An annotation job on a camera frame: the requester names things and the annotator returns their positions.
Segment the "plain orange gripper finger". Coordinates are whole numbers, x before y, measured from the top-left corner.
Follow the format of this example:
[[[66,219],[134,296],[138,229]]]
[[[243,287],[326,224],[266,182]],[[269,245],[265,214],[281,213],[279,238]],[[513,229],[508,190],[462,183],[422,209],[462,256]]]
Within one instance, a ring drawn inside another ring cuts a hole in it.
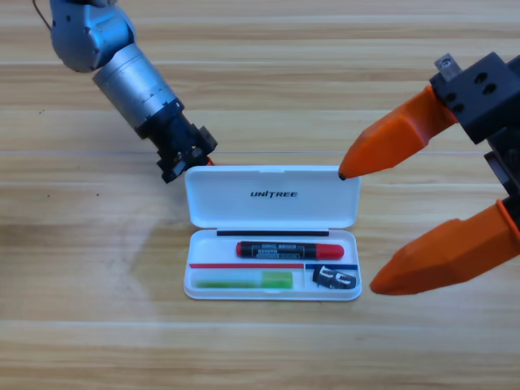
[[[370,283],[402,296],[460,284],[519,255],[519,226],[504,201],[469,219],[451,219],[403,246]]]

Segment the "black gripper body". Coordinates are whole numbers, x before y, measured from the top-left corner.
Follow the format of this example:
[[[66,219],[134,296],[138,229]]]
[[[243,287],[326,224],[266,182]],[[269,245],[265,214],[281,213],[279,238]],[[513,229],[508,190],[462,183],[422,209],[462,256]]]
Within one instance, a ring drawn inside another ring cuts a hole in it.
[[[136,133],[149,139],[160,157],[157,165],[162,179],[171,183],[191,167],[207,166],[218,142],[206,129],[190,123],[183,113],[181,101],[164,103],[154,115],[148,115]]]
[[[484,157],[508,193],[505,209],[519,224],[519,57],[505,62],[492,52],[463,70],[445,54],[435,66],[435,95],[475,144],[489,144]]]

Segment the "dark-tipped orange gripper finger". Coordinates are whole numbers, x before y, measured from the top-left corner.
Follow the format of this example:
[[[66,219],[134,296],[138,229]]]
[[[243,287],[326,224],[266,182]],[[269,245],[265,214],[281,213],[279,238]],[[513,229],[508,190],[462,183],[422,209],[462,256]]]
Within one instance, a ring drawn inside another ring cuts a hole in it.
[[[392,168],[424,149],[431,138],[457,122],[428,85],[366,128],[338,169],[342,180]]]

